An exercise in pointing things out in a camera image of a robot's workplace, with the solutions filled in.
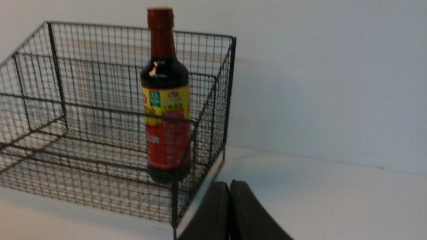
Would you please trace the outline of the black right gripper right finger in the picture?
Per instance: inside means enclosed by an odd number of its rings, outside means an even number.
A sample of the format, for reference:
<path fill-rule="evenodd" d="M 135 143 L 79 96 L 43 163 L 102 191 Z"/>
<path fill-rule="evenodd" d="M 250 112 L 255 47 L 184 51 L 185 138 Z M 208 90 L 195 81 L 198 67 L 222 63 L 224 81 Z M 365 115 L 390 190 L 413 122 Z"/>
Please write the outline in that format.
<path fill-rule="evenodd" d="M 291 240 L 269 215 L 245 181 L 230 184 L 231 240 Z"/>

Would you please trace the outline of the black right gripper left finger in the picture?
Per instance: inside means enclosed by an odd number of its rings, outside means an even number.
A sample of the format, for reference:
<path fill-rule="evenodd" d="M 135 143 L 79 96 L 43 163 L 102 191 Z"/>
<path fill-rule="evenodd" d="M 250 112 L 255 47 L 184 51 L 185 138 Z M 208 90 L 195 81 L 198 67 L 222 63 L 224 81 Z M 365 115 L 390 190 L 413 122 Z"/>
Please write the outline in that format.
<path fill-rule="evenodd" d="M 228 240 L 230 191 L 225 182 L 213 182 L 179 240 Z"/>

